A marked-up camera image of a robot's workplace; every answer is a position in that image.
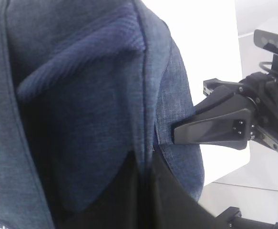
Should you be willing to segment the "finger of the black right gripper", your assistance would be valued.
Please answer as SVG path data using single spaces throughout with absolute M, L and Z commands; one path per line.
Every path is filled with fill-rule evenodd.
M 256 106 L 249 98 L 226 86 L 216 88 L 195 109 L 194 119 L 252 119 L 256 115 Z
M 173 124 L 175 145 L 216 145 L 243 150 L 250 139 L 254 111 L 244 108 L 228 114 L 210 111 Z

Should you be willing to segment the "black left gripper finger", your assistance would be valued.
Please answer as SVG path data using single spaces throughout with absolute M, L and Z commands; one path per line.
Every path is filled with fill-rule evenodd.
M 121 229 L 223 229 L 225 224 L 192 199 L 164 160 L 155 155 L 149 189 L 140 186 L 136 159 L 128 153 L 119 172 Z

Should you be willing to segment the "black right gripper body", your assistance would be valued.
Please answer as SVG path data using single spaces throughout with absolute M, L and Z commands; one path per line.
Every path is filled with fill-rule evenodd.
M 216 78 L 205 80 L 203 93 L 209 96 L 220 86 L 253 103 L 255 114 L 249 130 L 250 140 L 278 153 L 278 77 L 257 72 L 237 83 Z

